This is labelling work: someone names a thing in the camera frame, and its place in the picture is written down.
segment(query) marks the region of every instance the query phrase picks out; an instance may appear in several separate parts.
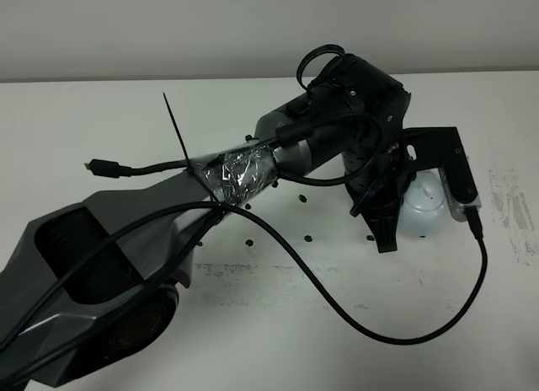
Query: white table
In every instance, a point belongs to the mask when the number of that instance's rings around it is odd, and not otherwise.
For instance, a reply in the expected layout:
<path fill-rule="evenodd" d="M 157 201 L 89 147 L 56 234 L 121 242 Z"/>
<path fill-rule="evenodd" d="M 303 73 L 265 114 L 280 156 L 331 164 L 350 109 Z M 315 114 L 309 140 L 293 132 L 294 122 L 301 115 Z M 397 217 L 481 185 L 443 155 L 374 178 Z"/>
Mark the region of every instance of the white table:
<path fill-rule="evenodd" d="M 195 284 L 165 334 L 64 389 L 537 389 L 539 72 L 398 79 L 413 93 L 406 126 L 458 126 L 483 199 L 490 266 L 459 325 L 424 345 L 369 340 L 328 308 L 267 234 L 230 217 L 204 238 Z M 192 155 L 240 143 L 261 115 L 301 93 L 293 79 L 0 85 L 0 267 L 29 220 L 96 190 L 141 188 L 169 176 L 105 179 L 83 167 L 91 158 L 130 166 L 182 158 L 162 90 Z M 336 158 L 315 175 L 342 173 Z M 399 236 L 398 252 L 378 254 L 363 220 L 350 217 L 344 187 L 281 182 L 251 204 L 354 317 L 385 335 L 438 328 L 478 274 L 479 250 L 466 224 L 451 220 L 433 238 Z M 46 387 L 30 384 L 37 389 Z"/>

